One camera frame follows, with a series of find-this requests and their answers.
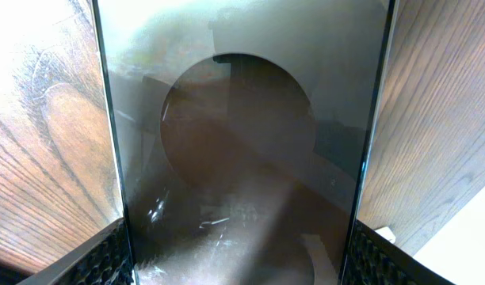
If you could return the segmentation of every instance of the wooden panel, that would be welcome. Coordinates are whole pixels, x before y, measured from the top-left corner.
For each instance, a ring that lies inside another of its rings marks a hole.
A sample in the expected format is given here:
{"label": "wooden panel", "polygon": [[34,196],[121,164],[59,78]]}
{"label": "wooden panel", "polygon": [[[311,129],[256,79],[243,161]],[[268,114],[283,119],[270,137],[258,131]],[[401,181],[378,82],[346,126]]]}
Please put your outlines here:
{"label": "wooden panel", "polygon": [[485,1],[402,0],[359,219],[416,253],[485,185]]}
{"label": "wooden panel", "polygon": [[0,9],[0,261],[27,272],[121,216],[87,3]]}

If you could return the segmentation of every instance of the white object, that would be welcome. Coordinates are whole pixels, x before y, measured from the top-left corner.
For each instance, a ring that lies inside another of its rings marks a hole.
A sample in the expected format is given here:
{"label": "white object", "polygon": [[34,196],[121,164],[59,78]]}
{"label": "white object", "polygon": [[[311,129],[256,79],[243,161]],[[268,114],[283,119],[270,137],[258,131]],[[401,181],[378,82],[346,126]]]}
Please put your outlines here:
{"label": "white object", "polygon": [[485,284],[485,187],[414,259],[454,284]]}
{"label": "white object", "polygon": [[391,228],[385,226],[381,229],[375,230],[377,234],[385,238],[386,240],[390,241],[393,245],[395,243],[395,235],[392,233]]}

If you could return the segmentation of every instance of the tinted glass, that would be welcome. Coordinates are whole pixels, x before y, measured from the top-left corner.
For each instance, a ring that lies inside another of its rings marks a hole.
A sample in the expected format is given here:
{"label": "tinted glass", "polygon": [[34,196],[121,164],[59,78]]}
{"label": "tinted glass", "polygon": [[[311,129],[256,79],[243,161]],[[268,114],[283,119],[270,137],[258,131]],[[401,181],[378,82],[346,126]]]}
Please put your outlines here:
{"label": "tinted glass", "polygon": [[385,3],[98,5],[140,283],[336,283]]}

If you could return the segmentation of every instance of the wood grain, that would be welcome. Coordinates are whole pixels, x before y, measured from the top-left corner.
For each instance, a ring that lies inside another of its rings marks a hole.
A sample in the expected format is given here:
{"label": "wood grain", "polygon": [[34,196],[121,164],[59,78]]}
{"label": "wood grain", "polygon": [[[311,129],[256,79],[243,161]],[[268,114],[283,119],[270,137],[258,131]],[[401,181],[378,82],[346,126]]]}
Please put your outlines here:
{"label": "wood grain", "polygon": [[120,217],[120,195],[88,2],[6,8],[0,262],[37,272]]}
{"label": "wood grain", "polygon": [[359,219],[416,253],[485,185],[485,1],[402,0]]}

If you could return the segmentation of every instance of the wooden surface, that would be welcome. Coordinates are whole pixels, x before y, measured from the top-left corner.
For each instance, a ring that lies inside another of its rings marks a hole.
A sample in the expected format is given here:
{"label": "wooden surface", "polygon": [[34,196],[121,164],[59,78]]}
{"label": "wooden surface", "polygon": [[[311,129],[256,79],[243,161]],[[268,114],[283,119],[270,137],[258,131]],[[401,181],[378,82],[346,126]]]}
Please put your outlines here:
{"label": "wooden surface", "polygon": [[359,219],[416,253],[485,185],[485,1],[401,1]]}
{"label": "wooden surface", "polygon": [[[15,6],[0,8],[0,261],[36,272],[121,205],[88,2]],[[484,185],[485,1],[402,0],[359,218],[414,253]]]}
{"label": "wooden surface", "polygon": [[15,5],[0,10],[0,262],[36,272],[121,205],[87,2]]}

